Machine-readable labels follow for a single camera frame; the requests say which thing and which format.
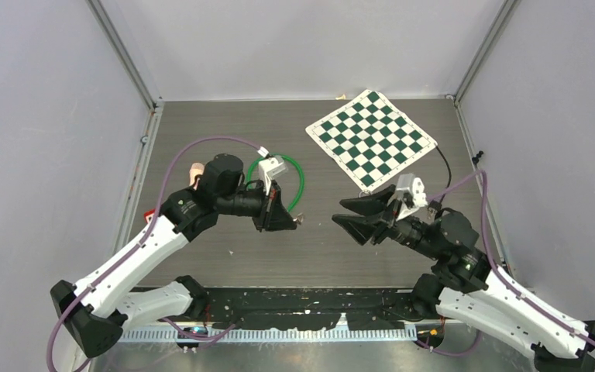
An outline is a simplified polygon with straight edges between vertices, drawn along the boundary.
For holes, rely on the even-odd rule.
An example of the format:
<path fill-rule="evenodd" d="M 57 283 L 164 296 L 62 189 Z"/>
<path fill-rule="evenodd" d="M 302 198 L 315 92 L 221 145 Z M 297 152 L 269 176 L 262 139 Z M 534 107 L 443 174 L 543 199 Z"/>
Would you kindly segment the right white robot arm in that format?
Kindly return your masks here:
<path fill-rule="evenodd" d="M 517 350 L 538 371 L 595 370 L 595 321 L 554 309 L 496 266 L 476 248 L 479 234 L 464 214 L 448 212 L 431 223 L 414 216 L 426 205 L 420 178 L 340 204 L 350 213 L 332 221 L 358 244 L 391 239 L 434 260 L 411 291 L 416 315 L 465 322 Z"/>

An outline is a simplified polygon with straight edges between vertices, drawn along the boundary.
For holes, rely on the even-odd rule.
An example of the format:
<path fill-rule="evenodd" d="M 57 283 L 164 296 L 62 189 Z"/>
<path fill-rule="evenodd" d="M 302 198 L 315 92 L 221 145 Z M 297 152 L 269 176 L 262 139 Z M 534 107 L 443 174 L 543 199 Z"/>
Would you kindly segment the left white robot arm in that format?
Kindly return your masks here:
<path fill-rule="evenodd" d="M 245 182 L 238 157 L 215 156 L 189 187 L 170 194 L 116 255 L 76 283 L 59 281 L 52 287 L 57 314 L 86 357 L 106 353 L 125 332 L 159 319 L 182 315 L 196 321 L 205 316 L 209 297 L 191 276 L 151 291 L 132 289 L 166 258 L 215 226 L 220 215 L 249 217 L 259 232 L 298 227 L 276 181 L 287 169 L 284 159 L 269 156 L 257 168 L 259 179 Z"/>

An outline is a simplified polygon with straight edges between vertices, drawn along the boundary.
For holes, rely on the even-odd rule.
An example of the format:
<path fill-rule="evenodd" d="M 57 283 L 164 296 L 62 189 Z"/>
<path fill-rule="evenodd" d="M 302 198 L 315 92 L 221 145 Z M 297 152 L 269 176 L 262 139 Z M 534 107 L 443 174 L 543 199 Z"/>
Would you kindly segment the brass padlock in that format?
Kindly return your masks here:
<path fill-rule="evenodd" d="M 362 198 L 362 197 L 369 196 L 369 195 L 372 195 L 371 191 L 363 190 L 358 194 L 358 197 Z"/>

